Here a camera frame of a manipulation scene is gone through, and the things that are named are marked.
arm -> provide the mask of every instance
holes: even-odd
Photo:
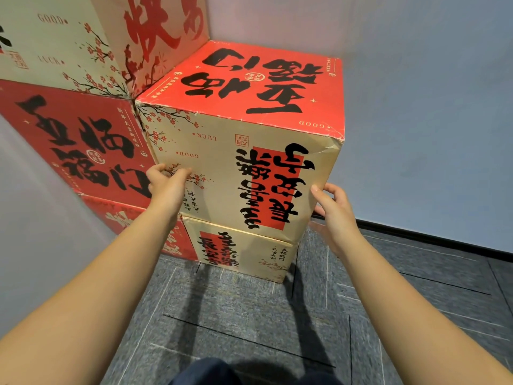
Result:
[[[0,340],[0,384],[97,384],[176,224],[189,171],[147,174],[148,209],[94,261]]]
[[[340,258],[405,384],[511,384],[493,356],[433,307],[362,236],[344,191],[312,187],[326,225],[312,223]]]

person's left hand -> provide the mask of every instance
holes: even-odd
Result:
[[[173,220],[178,216],[185,193],[185,181],[191,175],[191,169],[179,169],[173,176],[165,171],[166,164],[154,165],[146,171],[152,197],[148,209],[158,210]]]

forearm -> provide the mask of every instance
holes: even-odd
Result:
[[[403,382],[507,381],[507,370],[423,298],[365,238],[346,244],[341,259]]]
[[[171,223],[156,210],[142,213],[85,270],[6,335],[0,341],[0,382],[99,383],[151,278]]]

white circular logo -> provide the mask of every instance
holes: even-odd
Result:
[[[88,157],[90,157],[93,161],[96,163],[99,163],[100,165],[103,165],[105,163],[105,160],[103,157],[99,154],[99,152],[96,152],[94,150],[87,150],[86,154]]]
[[[258,82],[264,80],[265,76],[262,73],[246,73],[244,78],[246,78],[248,81]]]

box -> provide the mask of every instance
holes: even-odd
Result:
[[[86,194],[80,194],[80,198],[116,235],[119,235],[145,211],[144,208],[99,199]],[[197,261],[196,252],[182,219],[178,219],[175,227],[169,233],[162,252],[174,257]]]
[[[157,161],[192,167],[181,212],[295,243],[344,141],[342,63],[210,41],[138,97]]]
[[[297,244],[185,216],[183,222],[200,262],[253,277],[282,283],[298,252]]]
[[[148,206],[154,160],[131,101],[0,80],[0,114],[73,189]]]
[[[135,98],[207,40],[205,0],[2,0],[0,78]]]

